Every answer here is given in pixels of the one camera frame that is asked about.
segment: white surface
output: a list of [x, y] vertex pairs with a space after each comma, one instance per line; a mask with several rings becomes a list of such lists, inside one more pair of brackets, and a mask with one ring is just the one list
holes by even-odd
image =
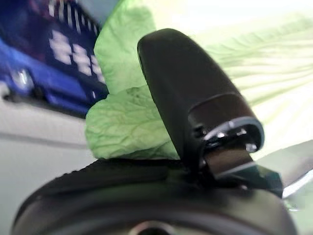
[[84, 120], [0, 100], [0, 235], [8, 235], [22, 201], [45, 182], [95, 159]]
[[87, 148], [84, 128], [83, 119], [0, 99], [0, 136], [12, 135]]

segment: gray surface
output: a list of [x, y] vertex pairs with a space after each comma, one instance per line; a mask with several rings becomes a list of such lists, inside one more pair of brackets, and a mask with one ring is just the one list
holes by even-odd
[[259, 159], [258, 163], [279, 172], [287, 187], [313, 169], [313, 141], [275, 151]]
[[119, 0], [78, 0], [84, 9], [102, 26]]
[[84, 128], [82, 119], [0, 99], [0, 235], [32, 191], [94, 161]]
[[88, 150], [0, 140], [0, 234], [9, 234], [22, 201], [45, 182], [94, 159]]

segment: black plastic device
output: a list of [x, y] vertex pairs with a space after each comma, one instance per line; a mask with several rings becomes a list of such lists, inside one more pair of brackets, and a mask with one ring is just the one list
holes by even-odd
[[296, 235], [279, 175], [249, 155], [262, 126], [218, 65], [173, 29], [138, 55], [182, 161], [97, 160], [29, 196], [12, 235]]

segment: toy car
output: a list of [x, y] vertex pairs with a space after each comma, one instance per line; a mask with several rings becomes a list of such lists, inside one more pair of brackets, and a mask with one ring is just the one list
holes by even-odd
[[99, 31], [74, 1], [3, 0], [2, 91], [86, 114], [109, 93], [93, 53]]

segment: shiny metal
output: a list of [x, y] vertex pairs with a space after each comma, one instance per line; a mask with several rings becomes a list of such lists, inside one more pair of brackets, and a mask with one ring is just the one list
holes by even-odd
[[30, 91], [34, 88], [33, 78], [25, 69], [12, 72], [12, 80], [18, 88], [24, 91]]
[[49, 2], [49, 14], [50, 14], [50, 16], [54, 17], [54, 11], [55, 11], [55, 0], [50, 0], [50, 2]]
[[81, 29], [80, 29], [79, 20], [78, 20], [77, 9], [75, 9], [75, 13], [74, 14], [75, 14], [76, 30], [80, 34], [81, 33]]
[[64, 0], [60, 0], [59, 6], [59, 20], [64, 21]]
[[67, 24], [73, 28], [73, 21], [72, 21], [72, 8], [70, 4], [67, 4]]
[[87, 21], [88, 21], [88, 29], [89, 29], [89, 31], [91, 31], [91, 22], [89, 19], [87, 19]]
[[301, 177], [299, 180], [284, 188], [283, 198], [287, 198], [293, 193], [297, 192], [300, 188], [313, 180], [313, 170], [310, 170], [307, 174]]
[[142, 222], [131, 229], [129, 235], [140, 235], [142, 232], [148, 231], [149, 229], [160, 229], [160, 231], [164, 231], [165, 235], [176, 235], [171, 225], [160, 221]]
[[85, 21], [85, 16], [84, 15], [82, 15], [82, 24], [83, 24], [83, 26], [86, 25], [86, 21]]
[[95, 24], [93, 25], [93, 31], [94, 31], [95, 35], [98, 35], [97, 26]]

